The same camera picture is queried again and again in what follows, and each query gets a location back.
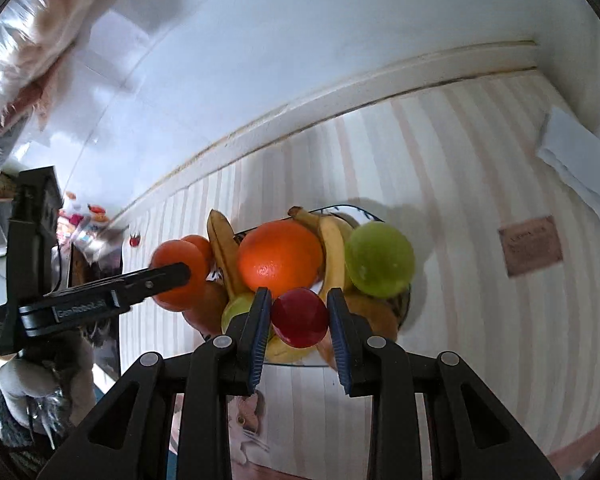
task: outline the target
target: skirting board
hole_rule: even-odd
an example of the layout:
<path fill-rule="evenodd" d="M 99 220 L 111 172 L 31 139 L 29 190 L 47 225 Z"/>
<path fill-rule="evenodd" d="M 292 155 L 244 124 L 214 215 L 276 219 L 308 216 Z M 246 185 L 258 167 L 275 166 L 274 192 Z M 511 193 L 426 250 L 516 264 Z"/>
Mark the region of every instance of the skirting board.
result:
<path fill-rule="evenodd" d="M 538 66 L 533 41 L 488 43 L 407 59 L 356 76 L 329 89 L 272 110 L 193 156 L 123 209 L 103 232 L 125 229 L 131 220 L 179 189 L 221 170 L 269 144 L 321 121 L 422 88 Z"/>

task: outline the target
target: wall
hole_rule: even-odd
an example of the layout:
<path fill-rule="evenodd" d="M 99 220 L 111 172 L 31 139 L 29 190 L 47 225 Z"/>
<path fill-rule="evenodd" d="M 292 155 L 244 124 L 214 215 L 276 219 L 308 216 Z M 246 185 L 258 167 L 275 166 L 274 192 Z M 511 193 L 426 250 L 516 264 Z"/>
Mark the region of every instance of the wall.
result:
<path fill-rule="evenodd" d="M 62 186 L 88 183 L 111 208 L 281 105 L 468 44 L 536 40 L 600 135 L 600 22 L 585 0 L 100 0 L 98 13 L 74 56 L 67 113 L 80 120 L 24 163 L 56 164 Z"/>

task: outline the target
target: fruit bowl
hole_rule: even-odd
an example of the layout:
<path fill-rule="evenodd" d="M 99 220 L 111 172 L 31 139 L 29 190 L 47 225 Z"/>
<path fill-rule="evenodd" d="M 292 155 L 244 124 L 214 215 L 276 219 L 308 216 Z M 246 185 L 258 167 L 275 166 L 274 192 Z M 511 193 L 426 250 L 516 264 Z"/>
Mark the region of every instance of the fruit bowl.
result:
<path fill-rule="evenodd" d="M 315 213 L 315 214 L 324 215 L 324 216 L 328 216 L 328 215 L 337 216 L 337 217 L 343 219 L 345 222 L 347 222 L 353 228 L 356 228 L 359 225 L 366 224 L 368 222 L 373 222 L 373 221 L 382 222 L 383 221 L 382 219 L 369 213 L 368 211 L 365 211 L 362 208 L 359 208 L 359 207 L 356 207 L 353 205 L 349 205 L 349 204 L 328 206 L 328 207 L 325 207 L 322 209 L 313 210 L 311 212 Z M 246 231 L 237 233 L 234 237 L 236 243 L 240 244 L 244 240 L 245 236 L 254 229 L 255 229 L 255 227 L 252 229 L 248 229 Z M 212 278 L 215 280 L 220 280 L 221 279 L 220 272 L 217 270 L 215 272 L 213 272 L 212 275 L 209 277 L 209 279 L 212 279 Z M 321 286 L 322 286 L 322 281 L 314 283 L 314 285 L 312 286 L 312 290 L 314 292 L 318 292 L 320 290 Z M 397 296 L 394 296 L 392 298 L 388 298 L 387 300 L 384 300 L 384 302 L 391 308 L 392 313 L 394 314 L 394 316 L 396 317 L 396 319 L 398 321 L 398 328 L 400 328 L 402 326 L 402 324 L 404 323 L 404 319 L 406 318 L 407 313 L 409 311 L 409 306 L 411 303 L 411 286 L 409 286 L 405 291 L 398 294 Z M 313 350 L 310 354 L 306 355 L 305 357 L 302 357 L 300 360 L 293 362 L 292 364 L 286 364 L 285 366 L 326 367 L 326 366 L 328 366 L 328 364 L 320 357 L 320 355 L 318 354 L 317 351 Z"/>

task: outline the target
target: mounting screw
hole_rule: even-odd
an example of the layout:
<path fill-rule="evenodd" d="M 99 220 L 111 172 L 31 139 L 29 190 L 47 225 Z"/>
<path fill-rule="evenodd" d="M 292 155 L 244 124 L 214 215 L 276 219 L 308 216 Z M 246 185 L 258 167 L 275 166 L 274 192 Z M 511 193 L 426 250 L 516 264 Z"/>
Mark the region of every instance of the mounting screw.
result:
<path fill-rule="evenodd" d="M 153 366 L 158 362 L 158 354 L 155 352 L 147 352 L 146 354 L 143 354 L 142 357 L 140 358 L 140 364 L 142 366 Z"/>
<path fill-rule="evenodd" d="M 386 339 L 384 337 L 380 337 L 379 335 L 373 335 L 366 340 L 366 344 L 371 346 L 371 348 L 384 348 L 386 345 Z"/>
<path fill-rule="evenodd" d="M 231 339 L 229 336 L 219 335 L 218 337 L 216 337 L 214 339 L 214 346 L 216 348 L 227 348 L 233 342 L 234 342 L 234 340 Z"/>
<path fill-rule="evenodd" d="M 456 366 L 460 362 L 458 354 L 453 352 L 444 352 L 440 356 L 440 360 L 447 366 Z"/>

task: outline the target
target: cord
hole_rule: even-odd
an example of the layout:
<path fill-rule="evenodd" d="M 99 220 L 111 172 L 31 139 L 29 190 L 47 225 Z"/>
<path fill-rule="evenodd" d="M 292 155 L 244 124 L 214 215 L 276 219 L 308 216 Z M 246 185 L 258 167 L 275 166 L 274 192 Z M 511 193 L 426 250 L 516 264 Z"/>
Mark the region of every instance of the cord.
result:
<path fill-rule="evenodd" d="M 57 292 L 60 288 L 60 283 L 62 282 L 62 254 L 60 254 L 60 241 L 56 238 L 56 247 L 58 248 L 58 282 L 56 283 L 56 287 L 51 292 Z"/>

